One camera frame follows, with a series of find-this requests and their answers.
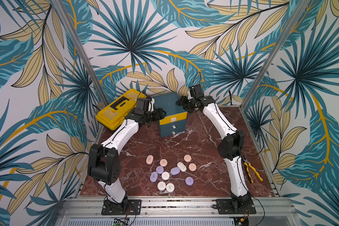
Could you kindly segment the yellow top drawer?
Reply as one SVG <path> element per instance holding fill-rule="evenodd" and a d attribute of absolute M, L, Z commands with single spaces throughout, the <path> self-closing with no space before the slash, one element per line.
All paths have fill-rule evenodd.
<path fill-rule="evenodd" d="M 159 120 L 159 124 L 165 125 L 165 124 L 169 124 L 172 122 L 185 120 L 186 118 L 187 118 L 187 112 L 183 112 L 183 113 L 179 113 L 175 115 L 168 115 L 164 117 L 162 120 Z"/>

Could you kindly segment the teal drawer cabinet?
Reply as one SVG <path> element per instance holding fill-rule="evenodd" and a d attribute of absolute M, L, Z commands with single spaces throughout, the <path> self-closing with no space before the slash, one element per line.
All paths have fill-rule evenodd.
<path fill-rule="evenodd" d="M 183 107 L 176 105 L 176 102 L 179 100 L 179 95 L 177 94 L 177 92 L 156 96 L 154 97 L 154 99 L 155 99 L 154 107 L 162 108 L 166 112 L 166 116 L 186 112 L 183 109 Z"/>

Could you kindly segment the purple round earphone case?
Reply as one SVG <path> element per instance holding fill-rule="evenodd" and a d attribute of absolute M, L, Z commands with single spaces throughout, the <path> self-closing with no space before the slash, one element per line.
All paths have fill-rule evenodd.
<path fill-rule="evenodd" d="M 158 175 L 162 175 L 164 173 L 164 167 L 157 166 L 155 171 Z"/>
<path fill-rule="evenodd" d="M 186 177 L 185 178 L 185 183 L 188 186 L 192 186 L 194 184 L 194 179 L 192 177 Z"/>

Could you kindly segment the purple oval earphone case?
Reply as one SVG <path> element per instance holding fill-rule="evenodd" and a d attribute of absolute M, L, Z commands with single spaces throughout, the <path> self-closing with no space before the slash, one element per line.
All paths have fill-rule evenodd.
<path fill-rule="evenodd" d="M 170 174 L 173 176 L 178 175 L 181 172 L 181 170 L 179 169 L 179 167 L 174 167 L 170 170 Z"/>
<path fill-rule="evenodd" d="M 157 180 L 158 180 L 158 173 L 156 171 L 154 171 L 154 172 L 151 173 L 150 181 L 154 183 Z"/>

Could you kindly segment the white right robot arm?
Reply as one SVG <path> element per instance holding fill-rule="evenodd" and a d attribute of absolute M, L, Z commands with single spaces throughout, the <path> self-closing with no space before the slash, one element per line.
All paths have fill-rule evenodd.
<path fill-rule="evenodd" d="M 176 105 L 183 107 L 189 113 L 200 110 L 208 117 L 222 139 L 217 150 L 228 168 L 232 198 L 251 197 L 241 166 L 244 132 L 228 121 L 211 96 L 204 95 L 201 85 L 191 86 L 188 96 L 181 96 Z"/>

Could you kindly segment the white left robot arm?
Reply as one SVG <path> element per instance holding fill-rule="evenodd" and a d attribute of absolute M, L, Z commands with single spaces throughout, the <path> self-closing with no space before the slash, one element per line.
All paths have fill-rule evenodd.
<path fill-rule="evenodd" d="M 124 204 L 127 197 L 119 180 L 122 149 L 142 126 L 162 120 L 167 114 L 162 108 L 156 108 L 154 103 L 153 98 L 139 98 L 119 129 L 89 150 L 88 175 L 104 188 L 108 200 L 114 204 Z"/>

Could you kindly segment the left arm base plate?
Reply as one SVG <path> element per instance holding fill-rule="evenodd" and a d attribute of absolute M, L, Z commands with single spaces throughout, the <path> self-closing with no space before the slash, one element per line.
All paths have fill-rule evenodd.
<path fill-rule="evenodd" d="M 101 215 L 114 216 L 114 215 L 139 215 L 141 213 L 142 200 L 128 200 L 124 199 L 122 203 L 111 202 L 107 199 L 104 200 Z"/>

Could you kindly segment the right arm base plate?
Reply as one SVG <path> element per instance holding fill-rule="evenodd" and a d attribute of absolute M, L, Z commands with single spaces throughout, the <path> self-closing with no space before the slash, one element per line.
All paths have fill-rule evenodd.
<path fill-rule="evenodd" d="M 247 205 L 240 205 L 237 201 L 232 199 L 216 199 L 215 204 L 211 207 L 216 209 L 220 215 L 238 214 L 238 215 L 251 215 L 256 214 L 256 209 L 253 202 Z"/>

